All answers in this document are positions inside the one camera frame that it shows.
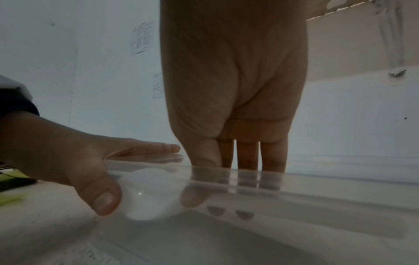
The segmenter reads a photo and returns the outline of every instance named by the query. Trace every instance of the table surface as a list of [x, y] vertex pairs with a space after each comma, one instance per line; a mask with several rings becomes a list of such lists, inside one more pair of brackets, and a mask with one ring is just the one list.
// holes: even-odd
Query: table surface
[[99, 218], [72, 187], [38, 182], [2, 194], [25, 197], [0, 206], [0, 264], [120, 264], [89, 245]]

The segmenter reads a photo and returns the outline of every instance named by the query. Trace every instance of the wall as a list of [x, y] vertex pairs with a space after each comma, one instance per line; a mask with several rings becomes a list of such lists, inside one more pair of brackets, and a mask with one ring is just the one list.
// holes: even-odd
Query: wall
[[76, 0], [0, 2], [0, 74], [24, 83], [41, 115], [65, 125], [75, 78], [75, 32]]
[[[153, 75], [161, 72], [158, 40], [150, 50], [130, 54], [134, 27], [154, 21], [157, 36], [158, 8], [156, 0], [79, 3], [73, 127], [176, 141], [164, 99], [152, 98]], [[292, 126], [290, 154], [419, 156], [415, 10], [419, 2], [404, 1], [408, 71], [395, 82], [388, 80], [371, 3], [308, 22], [309, 78]]]

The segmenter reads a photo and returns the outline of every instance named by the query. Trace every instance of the transparent container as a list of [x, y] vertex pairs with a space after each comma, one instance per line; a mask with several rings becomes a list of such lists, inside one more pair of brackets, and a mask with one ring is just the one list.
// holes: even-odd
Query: transparent container
[[[315, 176], [141, 160], [107, 162], [123, 199], [92, 234], [122, 264], [418, 264], [419, 168], [409, 161], [393, 165], [400, 181], [365, 175], [391, 168], [372, 158], [301, 159]], [[321, 163], [345, 176], [321, 176]]]

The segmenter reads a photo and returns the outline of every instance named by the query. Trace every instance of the black cuff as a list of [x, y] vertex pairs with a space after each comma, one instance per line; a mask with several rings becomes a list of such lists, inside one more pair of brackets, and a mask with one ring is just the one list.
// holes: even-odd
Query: black cuff
[[0, 89], [0, 118], [15, 111], [27, 111], [39, 115], [35, 105], [17, 89]]

